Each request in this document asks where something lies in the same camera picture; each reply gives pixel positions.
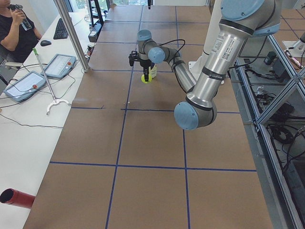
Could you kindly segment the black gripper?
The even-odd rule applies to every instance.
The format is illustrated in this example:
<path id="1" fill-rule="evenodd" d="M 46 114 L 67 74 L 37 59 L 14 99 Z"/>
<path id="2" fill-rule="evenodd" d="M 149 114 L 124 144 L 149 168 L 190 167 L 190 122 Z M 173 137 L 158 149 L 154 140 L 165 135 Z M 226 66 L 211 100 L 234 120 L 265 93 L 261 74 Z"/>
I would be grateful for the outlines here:
<path id="1" fill-rule="evenodd" d="M 150 83 L 152 81 L 152 75 L 151 75 L 151 69 L 150 69 L 151 60 L 140 59 L 140 66 L 143 68 L 142 81 Z"/>

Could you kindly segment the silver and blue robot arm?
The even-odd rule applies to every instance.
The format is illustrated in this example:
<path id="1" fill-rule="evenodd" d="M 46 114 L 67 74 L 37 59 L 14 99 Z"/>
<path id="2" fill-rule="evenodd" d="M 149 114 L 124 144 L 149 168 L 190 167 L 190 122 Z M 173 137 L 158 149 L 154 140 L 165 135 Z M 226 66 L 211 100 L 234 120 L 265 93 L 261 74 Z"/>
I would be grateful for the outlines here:
<path id="1" fill-rule="evenodd" d="M 138 52 L 135 57 L 143 67 L 144 79 L 149 79 L 151 63 L 167 62 L 186 92 L 185 101 L 174 109 L 175 121 L 184 130 L 208 126 L 216 119 L 213 98 L 242 44 L 251 36 L 267 36 L 279 30 L 282 1 L 223 0 L 219 10 L 220 31 L 198 78 L 192 75 L 176 49 L 158 45 L 149 30 L 137 33 Z"/>

